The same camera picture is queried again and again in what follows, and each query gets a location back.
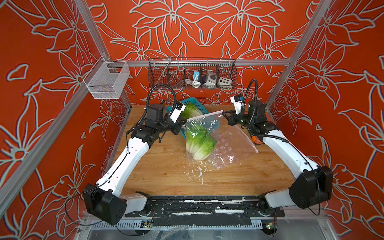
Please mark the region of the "chinese cabbage small front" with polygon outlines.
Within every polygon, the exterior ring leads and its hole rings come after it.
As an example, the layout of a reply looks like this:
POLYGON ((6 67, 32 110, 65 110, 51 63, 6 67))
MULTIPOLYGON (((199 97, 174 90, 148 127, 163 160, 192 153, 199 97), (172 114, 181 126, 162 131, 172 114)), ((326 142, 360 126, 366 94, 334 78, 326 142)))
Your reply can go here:
POLYGON ((207 136, 207 129, 201 125, 190 125, 185 130, 186 149, 189 153, 195 153, 207 136))

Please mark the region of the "teal plastic basket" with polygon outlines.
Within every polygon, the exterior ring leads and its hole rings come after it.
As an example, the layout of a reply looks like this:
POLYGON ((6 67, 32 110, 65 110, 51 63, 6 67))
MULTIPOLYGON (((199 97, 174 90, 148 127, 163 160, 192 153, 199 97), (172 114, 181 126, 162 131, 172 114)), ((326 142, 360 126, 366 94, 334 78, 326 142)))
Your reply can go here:
MULTIPOLYGON (((210 112, 196 99, 196 98, 188 98, 188 99, 185 99, 185 100, 181 100, 180 101, 182 104, 184 105, 188 105, 189 103, 193 104, 195 106, 196 109, 198 109, 201 113, 201 115, 206 115, 206 114, 210 114, 210 112)), ((169 111, 172 110, 172 106, 169 106, 167 107, 167 109, 169 111)), ((217 130, 220 128, 220 125, 221 123, 216 123, 215 125, 213 125, 213 129, 214 130, 217 130)), ((186 136, 185 136, 185 133, 184 133, 184 130, 181 130, 180 134, 182 135, 182 137, 184 139, 186 139, 186 136)))

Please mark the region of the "chinese cabbage long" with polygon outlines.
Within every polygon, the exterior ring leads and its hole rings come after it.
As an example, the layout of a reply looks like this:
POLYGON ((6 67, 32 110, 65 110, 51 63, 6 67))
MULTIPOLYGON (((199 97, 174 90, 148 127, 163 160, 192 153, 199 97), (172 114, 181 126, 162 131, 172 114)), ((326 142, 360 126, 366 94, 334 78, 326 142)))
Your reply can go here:
POLYGON ((215 149, 217 140, 210 135, 201 140, 199 147, 193 152, 193 160, 202 161, 208 158, 215 149))

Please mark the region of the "clear zipper bag pink dots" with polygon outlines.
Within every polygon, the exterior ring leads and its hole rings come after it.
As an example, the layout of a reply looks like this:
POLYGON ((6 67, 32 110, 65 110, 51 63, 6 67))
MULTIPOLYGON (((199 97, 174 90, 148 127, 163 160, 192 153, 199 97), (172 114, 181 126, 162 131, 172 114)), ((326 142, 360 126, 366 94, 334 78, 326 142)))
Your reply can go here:
POLYGON ((191 162, 204 162, 213 168, 222 169, 259 153, 256 145, 239 126, 227 126, 223 123, 222 112, 216 111, 190 118, 183 125, 184 133, 190 125, 201 125, 207 129, 207 136, 210 135, 217 140, 215 149, 208 158, 202 161, 193 160, 193 153, 187 152, 186 149, 186 157, 191 162), (213 125, 216 123, 221 123, 221 125, 219 129, 214 130, 213 125))

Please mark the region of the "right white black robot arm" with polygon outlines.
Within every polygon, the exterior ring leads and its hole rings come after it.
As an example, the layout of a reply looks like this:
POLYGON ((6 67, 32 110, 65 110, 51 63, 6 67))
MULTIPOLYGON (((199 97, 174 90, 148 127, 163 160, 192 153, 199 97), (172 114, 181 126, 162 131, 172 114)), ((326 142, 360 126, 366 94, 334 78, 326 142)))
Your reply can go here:
POLYGON ((306 157, 266 117, 266 105, 257 99, 249 103, 247 97, 236 95, 231 98, 234 110, 223 112, 230 126, 241 125, 251 137, 256 137, 271 148, 291 171, 295 181, 287 189, 271 191, 259 196, 258 211, 269 216, 281 207, 296 206, 310 209, 320 206, 332 197, 333 171, 320 166, 306 157))

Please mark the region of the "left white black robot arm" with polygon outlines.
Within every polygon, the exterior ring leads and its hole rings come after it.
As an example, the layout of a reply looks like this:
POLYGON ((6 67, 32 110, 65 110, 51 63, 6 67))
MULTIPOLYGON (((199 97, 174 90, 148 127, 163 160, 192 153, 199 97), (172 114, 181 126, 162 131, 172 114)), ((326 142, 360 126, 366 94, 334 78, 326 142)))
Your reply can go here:
POLYGON ((94 185, 86 185, 82 192, 87 213, 112 226, 128 214, 145 217, 155 215, 149 195, 136 192, 122 197, 121 194, 134 168, 153 144, 160 143, 167 132, 178 135, 187 122, 181 116, 186 106, 177 100, 172 87, 157 84, 150 90, 148 96, 160 89, 171 91, 173 95, 171 109, 168 110, 164 104, 150 104, 150 99, 147 99, 143 115, 126 132, 127 145, 123 152, 94 185))

